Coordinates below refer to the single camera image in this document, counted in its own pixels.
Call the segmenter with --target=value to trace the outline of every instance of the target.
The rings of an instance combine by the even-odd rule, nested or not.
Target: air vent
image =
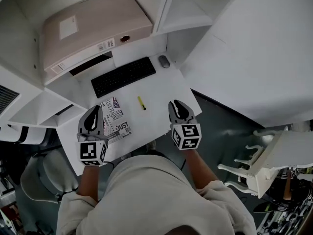
[[[19,95],[2,85],[0,85],[0,114],[5,110],[6,107]]]

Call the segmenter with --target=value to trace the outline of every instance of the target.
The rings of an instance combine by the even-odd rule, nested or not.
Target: person
[[[77,193],[62,198],[57,235],[255,235],[236,194],[196,150],[181,152],[195,190],[155,147],[117,165],[99,202],[99,167],[86,166]]]

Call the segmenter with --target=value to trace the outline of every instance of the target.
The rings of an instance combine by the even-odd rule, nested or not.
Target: newspaper
[[[104,135],[109,139],[109,144],[132,133],[116,97],[105,100],[99,106],[103,113]]]

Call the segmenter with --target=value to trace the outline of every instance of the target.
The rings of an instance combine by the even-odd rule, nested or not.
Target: computer mouse
[[[166,56],[162,55],[158,57],[158,61],[164,68],[169,68],[170,67],[170,62],[167,60]]]

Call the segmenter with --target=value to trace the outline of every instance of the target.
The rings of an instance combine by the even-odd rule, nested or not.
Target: forearm
[[[211,181],[218,180],[196,150],[184,150],[182,152],[185,155],[186,163],[197,189],[202,189]]]
[[[82,175],[77,194],[81,196],[90,196],[98,202],[98,166],[86,166]]]

